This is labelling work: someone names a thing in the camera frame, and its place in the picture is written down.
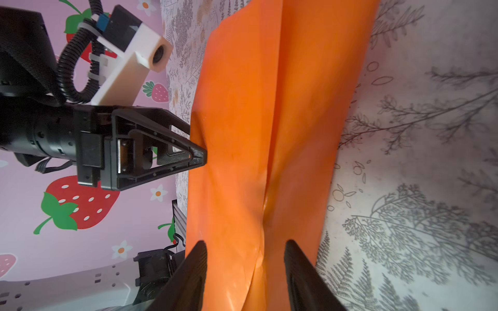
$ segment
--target orange cloth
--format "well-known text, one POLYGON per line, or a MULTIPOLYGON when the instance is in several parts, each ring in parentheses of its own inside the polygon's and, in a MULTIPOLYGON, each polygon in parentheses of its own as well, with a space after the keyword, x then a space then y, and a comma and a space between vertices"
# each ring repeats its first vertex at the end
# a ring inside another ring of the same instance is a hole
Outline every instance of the orange cloth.
POLYGON ((252 0, 210 36, 191 116, 187 252, 206 241, 203 310, 289 310, 283 254, 316 261, 373 1, 252 0))

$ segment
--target blue connector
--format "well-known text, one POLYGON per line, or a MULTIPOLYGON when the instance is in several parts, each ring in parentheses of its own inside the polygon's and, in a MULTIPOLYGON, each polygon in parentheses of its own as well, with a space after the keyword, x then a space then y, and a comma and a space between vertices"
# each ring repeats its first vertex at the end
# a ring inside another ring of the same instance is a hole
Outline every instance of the blue connector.
POLYGON ((100 14, 99 20, 97 21, 97 28, 103 32, 104 30, 106 30, 108 23, 109 23, 109 17, 105 14, 100 14))

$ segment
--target white flower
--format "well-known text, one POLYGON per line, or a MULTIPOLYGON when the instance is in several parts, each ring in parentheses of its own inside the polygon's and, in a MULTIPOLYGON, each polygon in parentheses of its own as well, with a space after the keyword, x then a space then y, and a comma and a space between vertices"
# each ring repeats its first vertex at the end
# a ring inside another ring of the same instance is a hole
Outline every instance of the white flower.
POLYGON ((151 12, 156 11, 155 7, 150 3, 150 0, 138 0, 138 5, 136 6, 139 10, 144 10, 147 16, 150 16, 151 12))
POLYGON ((157 189, 156 188, 150 189, 150 193, 152 193, 152 196, 150 197, 151 201, 158 200, 159 202, 162 202, 162 197, 166 193, 168 193, 168 191, 163 190, 162 184, 161 184, 161 185, 159 185, 159 187, 157 187, 157 189))
POLYGON ((128 251, 130 251, 132 248, 133 248, 132 246, 126 244, 126 240, 121 242, 121 245, 115 245, 111 247, 111 249, 114 252, 113 259, 116 259, 118 257, 126 259, 128 257, 127 255, 128 251))

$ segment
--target leaf drawing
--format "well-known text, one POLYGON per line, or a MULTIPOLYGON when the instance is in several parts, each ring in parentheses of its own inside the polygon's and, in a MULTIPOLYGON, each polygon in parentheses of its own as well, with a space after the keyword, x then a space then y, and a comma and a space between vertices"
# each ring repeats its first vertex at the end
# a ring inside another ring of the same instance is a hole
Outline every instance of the leaf drawing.
POLYGON ((498 186, 485 171, 479 170, 478 173, 474 173, 462 169, 462 174, 458 180, 463 183, 464 187, 470 187, 474 190, 473 197, 483 196, 484 203, 490 204, 491 210, 498 209, 498 186))
POLYGON ((353 289, 353 298, 363 307, 369 310, 377 310, 379 305, 374 296, 374 286, 367 262, 363 259, 362 275, 358 278, 353 289))
POLYGON ((168 23, 168 25, 166 26, 166 29, 165 29, 165 37, 166 37, 166 40, 168 40, 169 42, 174 42, 174 20, 175 18, 172 18, 172 20, 168 23))
POLYGON ((403 304, 406 311, 420 311, 417 300, 410 295, 403 298, 403 304))
POLYGON ((318 254, 316 256, 316 266, 315 269, 318 274, 325 275, 326 264, 329 260, 329 249, 330 247, 330 238, 329 232, 325 231, 325 237, 323 241, 320 243, 320 247, 318 247, 318 254))
POLYGON ((492 86, 498 79, 498 69, 481 68, 477 72, 466 72, 461 68, 453 67, 447 73, 442 73, 439 68, 432 67, 428 72, 432 81, 439 86, 450 85, 456 89, 464 89, 474 82, 484 82, 492 86))
POLYGON ((490 148, 490 152, 493 157, 484 159, 484 162, 487 162, 493 166, 498 166, 498 153, 494 148, 490 148))
MULTIPOLYGON (((330 240, 327 240, 326 249, 330 249, 330 240)), ((396 292, 391 280, 384 274, 383 284, 380 287, 380 297, 376 297, 375 288, 366 260, 363 260, 363 269, 359 277, 354 279, 352 258, 346 248, 338 264, 330 268, 325 275, 319 272, 326 281, 332 293, 343 303, 349 311, 420 311, 417 300, 408 295, 403 298, 396 292)))
POLYGON ((327 281, 334 295, 349 297, 351 294, 351 281, 353 276, 353 261, 351 253, 346 247, 346 252, 339 263, 327 271, 327 281))
POLYGON ((382 297, 380 304, 382 305, 382 309, 386 311, 402 310, 403 303, 396 289, 394 289, 394 286, 385 274, 382 274, 382 276, 384 276, 384 284, 380 288, 380 296, 382 297))
POLYGON ((406 27, 408 25, 415 26, 417 22, 424 17, 424 6, 413 9, 409 6, 404 13, 400 15, 401 10, 399 6, 403 3, 405 3, 405 0, 386 0, 381 2, 370 35, 371 49, 375 48, 379 37, 381 37, 387 47, 391 47, 391 40, 397 41, 399 38, 398 32, 403 36, 406 36, 406 27))
POLYGON ((498 262, 498 228, 429 201, 417 185, 400 185, 379 198, 370 215, 353 215, 343 227, 368 258, 407 283, 419 275, 446 284, 455 272, 474 285, 496 283, 476 258, 498 262))
POLYGON ((220 1, 221 20, 225 19, 225 1, 226 0, 220 1))
POLYGON ((384 84, 388 84, 389 82, 391 82, 392 80, 394 80, 393 77, 390 77, 390 76, 382 76, 382 77, 379 77, 375 80, 372 81, 372 85, 375 85, 375 86, 379 86, 379 85, 384 85, 384 84))
POLYGON ((383 125, 377 119, 369 120, 366 115, 358 113, 346 119, 347 126, 343 129, 339 148, 362 143, 364 137, 372 137, 378 132, 389 136, 384 138, 385 154, 411 147, 414 131, 423 127, 436 131, 436 137, 442 143, 461 138, 464 134, 488 132, 488 126, 481 122, 481 116, 488 108, 498 105, 498 89, 476 95, 472 99, 455 99, 449 101, 435 100, 434 103, 398 105, 397 100, 386 95, 380 104, 378 114, 390 113, 389 125, 383 125))
POLYGON ((175 53, 180 59, 185 58, 184 47, 188 41, 188 29, 192 24, 194 13, 192 11, 192 0, 186 0, 182 7, 179 7, 174 19, 171 21, 174 24, 176 40, 175 53))

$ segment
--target pink strawberry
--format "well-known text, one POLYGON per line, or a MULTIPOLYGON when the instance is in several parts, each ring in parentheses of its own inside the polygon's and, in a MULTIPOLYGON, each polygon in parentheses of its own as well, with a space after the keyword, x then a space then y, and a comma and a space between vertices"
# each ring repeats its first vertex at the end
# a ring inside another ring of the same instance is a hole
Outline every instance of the pink strawberry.
POLYGON ((41 210, 50 217, 42 222, 34 234, 50 220, 60 229, 88 229, 98 224, 109 213, 119 191, 80 186, 77 176, 68 176, 53 181, 48 187, 41 202, 41 210))
POLYGON ((162 84, 154 84, 154 82, 149 81, 145 82, 145 84, 142 86, 143 90, 147 97, 152 97, 152 100, 155 101, 156 103, 165 103, 169 101, 168 97, 168 91, 162 84))
POLYGON ((16 257, 12 254, 0 254, 0 278, 14 266, 16 257))

